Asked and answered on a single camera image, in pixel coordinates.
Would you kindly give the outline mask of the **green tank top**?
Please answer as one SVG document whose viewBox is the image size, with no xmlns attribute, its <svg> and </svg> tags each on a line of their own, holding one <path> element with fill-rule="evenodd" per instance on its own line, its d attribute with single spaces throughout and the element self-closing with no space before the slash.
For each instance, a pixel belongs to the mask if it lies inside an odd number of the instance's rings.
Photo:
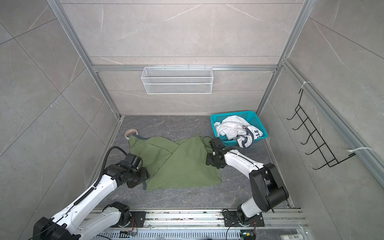
<svg viewBox="0 0 384 240">
<path fill-rule="evenodd" d="M 143 159 L 150 178 L 144 190 L 211 187 L 222 183 L 221 171 L 206 164 L 208 151 L 200 135 L 175 142 L 160 136 L 129 137 L 130 153 Z"/>
</svg>

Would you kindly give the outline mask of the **teal plastic basket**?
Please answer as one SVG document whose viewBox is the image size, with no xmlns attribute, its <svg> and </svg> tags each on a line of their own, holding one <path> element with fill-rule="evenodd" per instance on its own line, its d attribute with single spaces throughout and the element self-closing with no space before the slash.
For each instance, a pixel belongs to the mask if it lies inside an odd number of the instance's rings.
<svg viewBox="0 0 384 240">
<path fill-rule="evenodd" d="M 211 116 L 211 124 L 215 137 L 226 146 L 246 149 L 268 137 L 266 128 L 253 111 L 215 114 Z"/>
</svg>

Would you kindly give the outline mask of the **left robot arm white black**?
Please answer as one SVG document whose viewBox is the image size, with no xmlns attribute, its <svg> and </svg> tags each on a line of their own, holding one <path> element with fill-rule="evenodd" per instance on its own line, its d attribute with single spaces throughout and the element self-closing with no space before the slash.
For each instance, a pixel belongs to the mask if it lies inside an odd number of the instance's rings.
<svg viewBox="0 0 384 240">
<path fill-rule="evenodd" d="M 50 219 L 42 217 L 33 227 L 33 240 L 90 240 L 101 231 L 134 223 L 130 208 L 122 203 L 109 204 L 96 217 L 89 213 L 111 192 L 126 184 L 132 189 L 150 178 L 139 156 L 126 154 L 123 161 L 109 165 L 95 183 Z"/>
</svg>

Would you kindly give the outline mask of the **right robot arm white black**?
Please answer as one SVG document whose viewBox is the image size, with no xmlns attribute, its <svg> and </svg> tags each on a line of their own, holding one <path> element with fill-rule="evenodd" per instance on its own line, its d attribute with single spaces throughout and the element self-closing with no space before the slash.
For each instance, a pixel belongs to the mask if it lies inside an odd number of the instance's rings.
<svg viewBox="0 0 384 240">
<path fill-rule="evenodd" d="M 274 164 L 256 162 L 234 147 L 226 147 L 220 138 L 210 140 L 209 144 L 213 152 L 207 156 L 207 165 L 217 169 L 233 167 L 250 180 L 252 196 L 238 206 L 236 216 L 239 223 L 245 224 L 288 200 L 288 189 Z"/>
</svg>

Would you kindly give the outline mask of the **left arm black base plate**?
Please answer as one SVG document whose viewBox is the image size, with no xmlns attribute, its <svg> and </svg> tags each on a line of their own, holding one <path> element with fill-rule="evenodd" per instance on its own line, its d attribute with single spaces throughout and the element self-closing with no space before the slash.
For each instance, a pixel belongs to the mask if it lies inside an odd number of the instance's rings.
<svg viewBox="0 0 384 240">
<path fill-rule="evenodd" d="M 146 219 L 146 212 L 134 211 L 121 213 L 119 221 L 112 228 L 142 228 Z"/>
</svg>

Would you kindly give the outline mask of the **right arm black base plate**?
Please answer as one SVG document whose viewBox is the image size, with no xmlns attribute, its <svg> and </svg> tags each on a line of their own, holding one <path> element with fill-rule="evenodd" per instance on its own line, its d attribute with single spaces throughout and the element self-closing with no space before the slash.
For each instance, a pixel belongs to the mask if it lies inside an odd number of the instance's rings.
<svg viewBox="0 0 384 240">
<path fill-rule="evenodd" d="M 264 227 L 264 219 L 261 213 L 253 217 L 246 217 L 239 211 L 222 210 L 224 223 L 226 227 Z"/>
</svg>

